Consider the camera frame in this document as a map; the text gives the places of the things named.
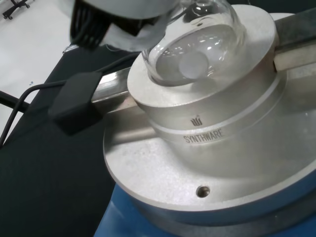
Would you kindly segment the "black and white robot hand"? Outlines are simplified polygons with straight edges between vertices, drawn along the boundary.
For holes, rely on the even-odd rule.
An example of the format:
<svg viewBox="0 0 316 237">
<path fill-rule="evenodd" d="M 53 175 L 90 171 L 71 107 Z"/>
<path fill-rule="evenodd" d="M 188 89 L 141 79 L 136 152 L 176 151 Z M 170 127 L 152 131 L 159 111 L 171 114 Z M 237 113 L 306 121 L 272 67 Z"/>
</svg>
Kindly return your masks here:
<svg viewBox="0 0 316 237">
<path fill-rule="evenodd" d="M 89 50 L 107 44 L 144 51 L 164 37 L 179 4 L 178 0 L 73 0 L 71 43 Z"/>
</svg>

